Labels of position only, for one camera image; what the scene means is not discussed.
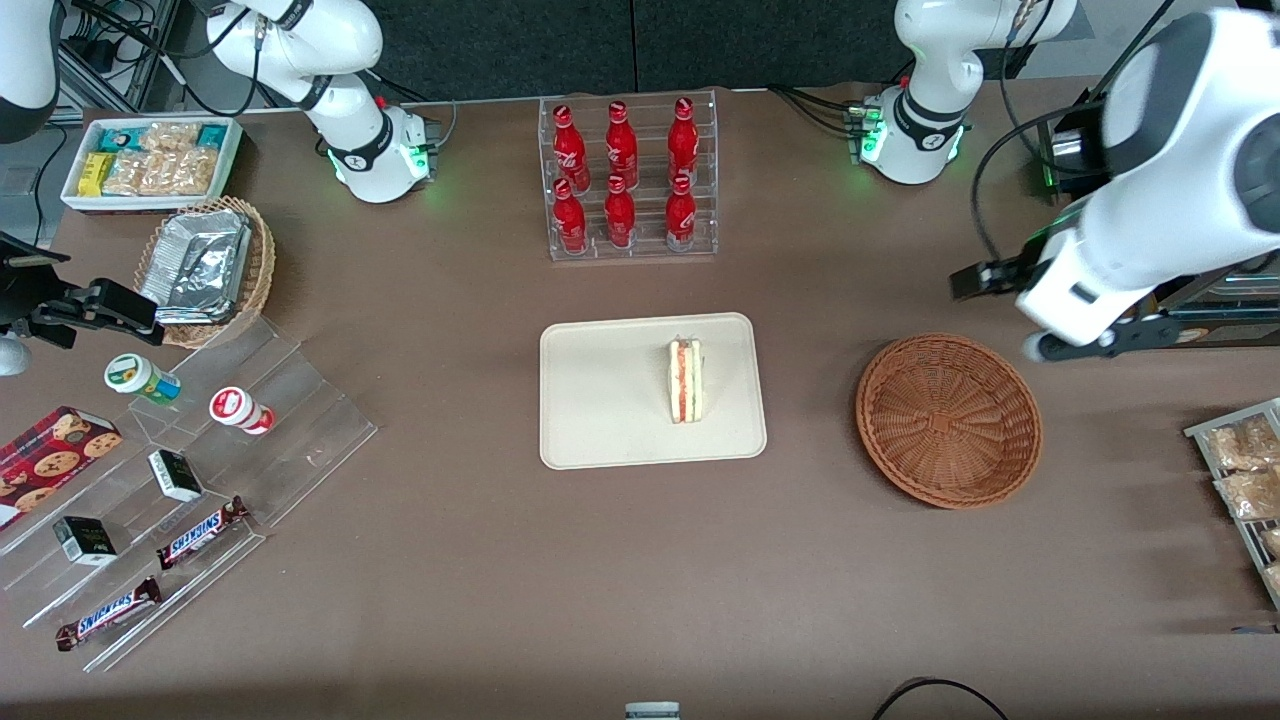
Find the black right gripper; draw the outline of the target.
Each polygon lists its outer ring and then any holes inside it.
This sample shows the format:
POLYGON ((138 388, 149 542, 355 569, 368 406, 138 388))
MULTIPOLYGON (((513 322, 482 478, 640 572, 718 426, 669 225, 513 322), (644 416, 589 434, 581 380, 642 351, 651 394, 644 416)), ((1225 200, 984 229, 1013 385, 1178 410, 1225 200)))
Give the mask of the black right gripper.
POLYGON ((156 320, 154 301, 110 279, 95 279, 86 290, 61 281, 54 268, 69 260, 1 233, 4 333, 73 348, 79 328, 95 328, 163 345, 165 328, 156 320))

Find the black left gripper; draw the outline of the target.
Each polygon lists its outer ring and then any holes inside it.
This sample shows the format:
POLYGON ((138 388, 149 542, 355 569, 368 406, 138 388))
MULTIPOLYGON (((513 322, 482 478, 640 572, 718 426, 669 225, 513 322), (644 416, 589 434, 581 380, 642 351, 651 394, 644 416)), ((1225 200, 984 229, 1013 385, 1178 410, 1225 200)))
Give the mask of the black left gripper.
POLYGON ((1025 291, 1037 278, 1047 238, 1029 238, 1015 259, 988 260, 965 266, 948 277, 954 301, 1000 296, 1025 291))

